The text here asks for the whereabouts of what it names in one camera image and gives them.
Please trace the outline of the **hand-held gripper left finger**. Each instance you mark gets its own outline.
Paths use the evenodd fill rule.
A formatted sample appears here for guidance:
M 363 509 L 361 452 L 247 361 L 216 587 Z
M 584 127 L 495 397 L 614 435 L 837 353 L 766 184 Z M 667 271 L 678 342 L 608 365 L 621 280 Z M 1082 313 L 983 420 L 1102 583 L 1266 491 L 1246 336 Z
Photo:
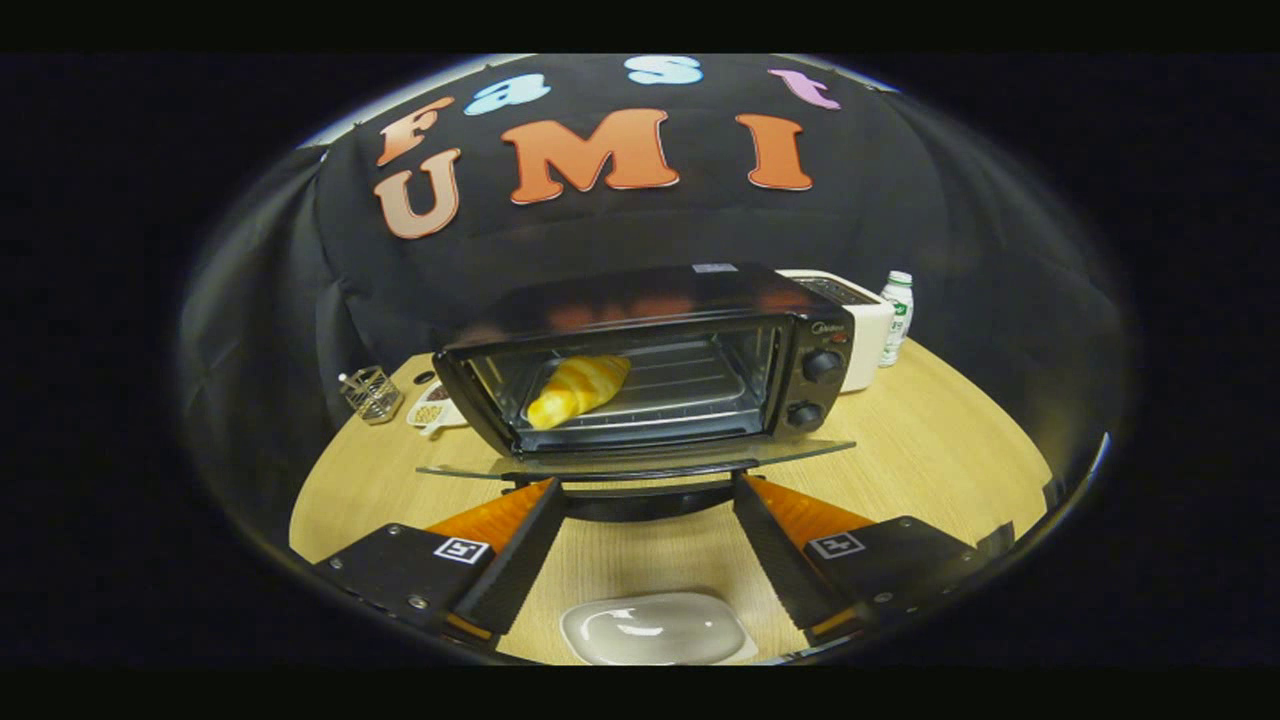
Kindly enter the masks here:
M 362 607 L 448 650 L 499 655 L 567 514 L 558 478 L 534 482 L 445 521 L 389 523 L 314 564 Z

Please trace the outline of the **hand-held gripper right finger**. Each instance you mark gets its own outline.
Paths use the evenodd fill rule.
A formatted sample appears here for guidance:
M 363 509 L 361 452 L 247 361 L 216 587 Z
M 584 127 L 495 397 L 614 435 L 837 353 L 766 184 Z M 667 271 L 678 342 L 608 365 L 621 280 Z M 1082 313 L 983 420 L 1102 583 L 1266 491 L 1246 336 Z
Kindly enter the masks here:
M 815 647 L 923 619 L 989 561 L 919 518 L 873 521 L 751 474 L 733 477 L 733 512 L 786 614 Z

